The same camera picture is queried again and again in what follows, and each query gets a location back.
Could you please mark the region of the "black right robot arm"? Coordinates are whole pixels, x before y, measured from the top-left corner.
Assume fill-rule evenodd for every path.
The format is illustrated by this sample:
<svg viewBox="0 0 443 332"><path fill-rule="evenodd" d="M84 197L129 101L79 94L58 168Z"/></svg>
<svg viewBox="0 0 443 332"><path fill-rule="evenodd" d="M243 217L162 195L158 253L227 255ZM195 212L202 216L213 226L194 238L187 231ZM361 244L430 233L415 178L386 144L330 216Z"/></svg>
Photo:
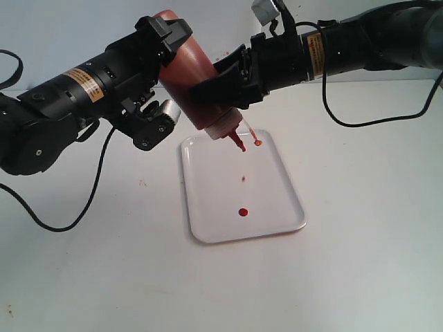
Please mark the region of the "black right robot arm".
<svg viewBox="0 0 443 332"><path fill-rule="evenodd" d="M342 21L318 21L321 31L298 34L283 1L254 1L253 12L272 34L251 38L215 63L217 75L190 90L193 102L247 109L271 91L322 74L406 67L442 69L442 2L402 1ZM281 18L284 31L274 30Z"/></svg>

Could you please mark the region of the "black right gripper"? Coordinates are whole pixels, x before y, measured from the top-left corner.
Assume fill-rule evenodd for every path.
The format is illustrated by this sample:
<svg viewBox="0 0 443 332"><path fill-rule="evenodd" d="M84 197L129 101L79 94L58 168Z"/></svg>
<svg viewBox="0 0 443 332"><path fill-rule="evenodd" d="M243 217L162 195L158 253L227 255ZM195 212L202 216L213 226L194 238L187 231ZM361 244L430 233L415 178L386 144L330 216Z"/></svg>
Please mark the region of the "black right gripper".
<svg viewBox="0 0 443 332"><path fill-rule="evenodd" d="M240 45L213 66L216 76L190 89L196 104L249 108L271 91L309 78L307 56L297 33L270 38L264 33L254 35L250 46Z"/></svg>

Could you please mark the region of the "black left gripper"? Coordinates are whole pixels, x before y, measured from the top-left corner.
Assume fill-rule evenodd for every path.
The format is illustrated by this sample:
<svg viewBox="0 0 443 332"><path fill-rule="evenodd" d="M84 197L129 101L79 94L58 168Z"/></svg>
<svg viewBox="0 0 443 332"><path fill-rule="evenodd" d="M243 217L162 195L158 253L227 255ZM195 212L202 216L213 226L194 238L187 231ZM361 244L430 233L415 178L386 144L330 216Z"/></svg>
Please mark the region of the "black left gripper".
<svg viewBox="0 0 443 332"><path fill-rule="evenodd" d="M146 128L147 117L141 107L152 97L151 89L158 83L161 67L174 60L191 35L192 29L184 19L142 17L133 33L106 47L104 71L114 75L107 90L117 110L105 118L115 128Z"/></svg>

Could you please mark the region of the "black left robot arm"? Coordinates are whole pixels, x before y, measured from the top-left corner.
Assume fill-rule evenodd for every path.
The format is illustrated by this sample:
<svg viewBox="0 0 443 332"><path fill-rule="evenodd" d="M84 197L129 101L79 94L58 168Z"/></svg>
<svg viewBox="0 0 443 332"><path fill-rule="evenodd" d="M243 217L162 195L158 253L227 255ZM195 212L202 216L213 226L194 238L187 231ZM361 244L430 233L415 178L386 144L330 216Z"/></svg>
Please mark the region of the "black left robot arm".
<svg viewBox="0 0 443 332"><path fill-rule="evenodd" d="M105 51L15 98L1 96L1 168L14 176L46 171L69 145L87 140L101 119L149 151L179 119L173 101L154 100L162 66L192 30L183 19L143 17Z"/></svg>

